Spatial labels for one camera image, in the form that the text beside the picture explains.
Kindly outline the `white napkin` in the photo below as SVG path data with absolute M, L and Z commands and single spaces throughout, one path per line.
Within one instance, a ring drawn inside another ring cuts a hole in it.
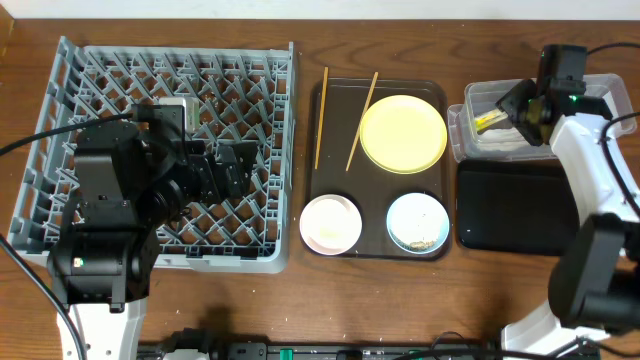
M 487 149 L 501 151 L 526 147 L 529 143 L 516 128 L 489 129 L 478 135 L 478 142 Z

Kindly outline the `green snack wrapper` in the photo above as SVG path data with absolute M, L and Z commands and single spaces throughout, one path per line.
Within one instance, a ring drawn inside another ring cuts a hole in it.
M 508 114 L 500 109 L 493 109 L 474 117 L 476 130 L 482 132 L 489 127 L 508 118 Z

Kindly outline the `light blue bowl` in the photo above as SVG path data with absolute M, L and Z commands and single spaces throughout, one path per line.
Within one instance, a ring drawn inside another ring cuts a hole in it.
M 387 232 L 402 250 L 427 255 L 440 250 L 449 236 L 446 208 L 426 193 L 407 193 L 392 202 L 386 215 Z

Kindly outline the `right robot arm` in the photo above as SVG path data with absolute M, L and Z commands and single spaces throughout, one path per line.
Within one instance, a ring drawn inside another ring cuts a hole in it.
M 582 81 L 522 80 L 496 106 L 532 145 L 547 144 L 567 176 L 579 231 L 554 267 L 546 301 L 501 332 L 505 359 L 554 359 L 639 327 L 639 188 L 616 143 L 606 101 Z

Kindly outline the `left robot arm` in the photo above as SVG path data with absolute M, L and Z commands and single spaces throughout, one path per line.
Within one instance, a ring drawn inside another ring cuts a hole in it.
M 256 142 L 211 153 L 171 121 L 147 124 L 108 122 L 76 139 L 79 187 L 64 207 L 47 267 L 79 358 L 135 358 L 160 252 L 157 228 L 192 202 L 220 204 L 249 192 Z

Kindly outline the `clear plastic container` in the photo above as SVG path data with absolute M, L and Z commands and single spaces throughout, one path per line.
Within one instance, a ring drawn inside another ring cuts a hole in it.
M 616 74 L 586 75 L 586 94 L 603 98 L 615 117 L 633 111 L 631 100 L 622 78 Z M 534 147 L 530 144 L 513 150 L 487 149 L 478 142 L 478 132 L 474 117 L 495 109 L 495 102 L 505 95 L 519 81 L 496 80 L 476 82 L 466 86 L 464 102 L 448 109 L 449 141 L 456 161 L 482 159 L 492 161 L 548 160 L 554 157 L 548 145 Z M 513 128 L 503 120 L 489 129 Z

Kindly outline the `grey plastic dish rack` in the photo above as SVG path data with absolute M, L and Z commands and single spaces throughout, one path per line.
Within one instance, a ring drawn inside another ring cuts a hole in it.
M 287 263 L 287 205 L 294 138 L 291 50 L 153 47 L 79 48 L 61 40 L 40 111 L 37 137 L 7 236 L 26 260 L 47 267 L 64 207 L 79 187 L 78 135 L 133 121 L 132 106 L 161 97 L 195 97 L 200 128 L 187 134 L 220 145 L 258 145 L 249 193 L 220 204 L 192 202 L 157 228 L 158 268 L 277 273 Z

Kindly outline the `black rectangular bin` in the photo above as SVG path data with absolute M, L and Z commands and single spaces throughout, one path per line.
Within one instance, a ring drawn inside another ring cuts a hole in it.
M 561 256 L 579 230 L 558 165 L 467 159 L 456 173 L 456 232 L 469 249 Z

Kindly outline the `dark brown serving tray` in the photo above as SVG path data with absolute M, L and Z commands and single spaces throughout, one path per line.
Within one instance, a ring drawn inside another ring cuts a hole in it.
M 449 206 L 449 155 L 444 153 L 431 168 L 411 175 L 387 172 L 376 166 L 358 147 L 350 170 L 345 172 L 353 138 L 371 81 L 369 79 L 330 78 L 327 85 L 320 160 L 306 173 L 308 201 L 325 194 L 351 200 L 362 216 L 363 229 L 357 243 L 342 258 L 370 258 L 435 262 L 449 253 L 452 236 L 435 253 L 415 255 L 399 248 L 386 227 L 388 208 L 407 193 L 426 193 Z M 311 93 L 309 151 L 315 153 L 322 82 Z

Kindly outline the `white shallow bowl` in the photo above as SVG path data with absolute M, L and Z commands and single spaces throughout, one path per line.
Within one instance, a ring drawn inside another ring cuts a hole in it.
M 336 256 L 346 253 L 359 240 L 363 220 L 356 205 L 337 194 L 311 200 L 299 219 L 304 243 L 315 253 Z

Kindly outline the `yellow round plate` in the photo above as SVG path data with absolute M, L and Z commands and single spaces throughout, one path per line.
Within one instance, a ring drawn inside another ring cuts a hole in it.
M 442 115 L 427 101 L 393 95 L 366 112 L 360 144 L 379 168 L 400 175 L 422 172 L 443 156 L 448 135 Z

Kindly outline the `left wooden chopstick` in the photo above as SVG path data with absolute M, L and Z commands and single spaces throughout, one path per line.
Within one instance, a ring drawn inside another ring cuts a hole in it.
M 324 67 L 324 72 L 323 72 L 321 101 L 320 101 L 320 110 L 319 110 L 319 118 L 318 118 L 318 129 L 317 129 L 317 138 L 316 138 L 316 147 L 315 147 L 314 170 L 318 169 L 319 160 L 320 160 L 320 151 L 321 151 L 322 133 L 323 133 L 323 123 L 324 123 L 324 114 L 325 114 L 325 103 L 326 103 L 326 93 L 327 93 L 327 85 L 328 85 L 328 75 L 329 75 L 329 67 L 325 66 Z

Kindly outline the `wooden chopstick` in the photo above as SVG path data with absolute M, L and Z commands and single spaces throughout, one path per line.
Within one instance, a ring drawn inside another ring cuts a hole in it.
M 363 110 L 361 112 L 360 120 L 358 122 L 358 127 L 356 129 L 356 133 L 355 133 L 354 138 L 353 138 L 353 142 L 352 142 L 351 149 L 350 149 L 350 152 L 349 152 L 347 164 L 346 164 L 346 167 L 345 167 L 345 172 L 348 172 L 350 170 L 350 167 L 351 167 L 351 164 L 352 164 L 352 160 L 353 160 L 353 157 L 354 157 L 354 154 L 355 154 L 355 150 L 356 150 L 356 147 L 357 147 L 357 145 L 359 143 L 362 121 L 364 119 L 364 116 L 365 116 L 367 110 L 369 109 L 369 106 L 370 106 L 371 99 L 372 99 L 372 96 L 373 96 L 373 93 L 374 93 L 374 90 L 375 90 L 375 87 L 376 87 L 376 83 L 377 83 L 378 77 L 379 77 L 379 72 L 377 72 L 377 71 L 374 72 L 373 78 L 371 80 L 371 84 L 370 84 L 370 87 L 369 87 L 369 90 L 368 90 L 368 93 L 367 93 L 367 97 L 366 97 L 366 100 L 365 100 L 365 103 L 364 103 L 364 106 L 363 106 Z
M 325 114 L 325 103 L 326 103 L 326 93 L 327 93 L 327 85 L 328 85 L 328 75 L 329 75 L 329 67 L 325 66 L 324 67 L 324 72 L 323 72 L 321 101 L 320 101 L 320 110 L 319 110 L 319 118 L 318 118 L 318 129 L 317 129 L 317 138 L 316 138 L 316 147 L 315 147 L 314 170 L 318 169 L 319 160 L 320 160 L 320 151 L 321 151 L 322 133 L 323 133 L 323 123 L 324 123 L 324 114 Z

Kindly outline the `right wooden chopstick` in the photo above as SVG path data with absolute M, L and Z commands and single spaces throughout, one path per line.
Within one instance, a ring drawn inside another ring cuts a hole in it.
M 373 78 L 371 80 L 371 84 L 370 84 L 370 87 L 369 87 L 369 90 L 368 90 L 368 93 L 367 93 L 367 97 L 366 97 L 366 100 L 365 100 L 365 103 L 364 103 L 364 106 L 363 106 L 363 110 L 361 112 L 360 120 L 358 122 L 358 127 L 356 129 L 356 133 L 355 133 L 354 138 L 353 138 L 353 142 L 352 142 L 351 149 L 350 149 L 350 152 L 349 152 L 347 164 L 346 164 L 346 167 L 345 167 L 345 172 L 348 172 L 350 170 L 350 167 L 351 167 L 351 164 L 352 164 L 352 160 L 353 160 L 353 157 L 354 157 L 354 154 L 355 154 L 355 150 L 356 150 L 356 147 L 357 147 L 357 145 L 359 143 L 362 121 L 364 119 L 364 116 L 365 116 L 367 110 L 369 109 L 369 106 L 370 106 L 371 99 L 372 99 L 372 96 L 373 96 L 373 93 L 374 93 L 374 90 L 375 90 L 375 87 L 376 87 L 376 83 L 377 83 L 378 77 L 379 77 L 379 72 L 377 72 L 377 71 L 374 72 Z

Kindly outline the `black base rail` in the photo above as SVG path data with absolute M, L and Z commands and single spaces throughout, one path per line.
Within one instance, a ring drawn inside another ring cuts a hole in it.
M 480 350 L 495 351 L 496 343 L 466 339 L 448 332 L 430 343 L 406 342 L 273 342 L 266 336 L 218 336 L 207 330 L 186 328 L 176 331 L 159 343 L 142 342 L 137 360 L 210 359 L 210 360 L 367 360 L 399 357 L 436 350 L 439 359 L 453 359 L 454 352 L 464 350 L 464 359 L 484 359 Z

